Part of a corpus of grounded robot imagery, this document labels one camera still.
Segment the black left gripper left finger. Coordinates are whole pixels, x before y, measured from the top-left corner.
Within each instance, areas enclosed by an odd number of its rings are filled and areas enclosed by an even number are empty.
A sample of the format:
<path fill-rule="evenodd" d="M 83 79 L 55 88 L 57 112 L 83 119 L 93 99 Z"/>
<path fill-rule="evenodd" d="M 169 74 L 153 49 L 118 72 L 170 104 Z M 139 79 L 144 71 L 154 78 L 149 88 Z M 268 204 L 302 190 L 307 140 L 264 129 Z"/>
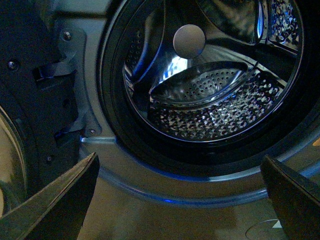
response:
<path fill-rule="evenodd" d="M 100 161 L 93 152 L 0 219 L 2 240 L 76 240 L 91 204 Z"/>

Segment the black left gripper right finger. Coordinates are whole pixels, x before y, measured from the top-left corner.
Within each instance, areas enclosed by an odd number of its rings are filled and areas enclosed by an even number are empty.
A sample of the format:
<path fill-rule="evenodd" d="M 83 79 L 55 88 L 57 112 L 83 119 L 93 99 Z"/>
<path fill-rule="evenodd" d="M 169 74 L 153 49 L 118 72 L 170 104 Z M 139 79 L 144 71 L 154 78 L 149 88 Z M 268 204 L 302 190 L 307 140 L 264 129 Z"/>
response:
<path fill-rule="evenodd" d="M 260 165 L 268 197 L 290 240 L 320 238 L 320 187 L 266 155 Z"/>

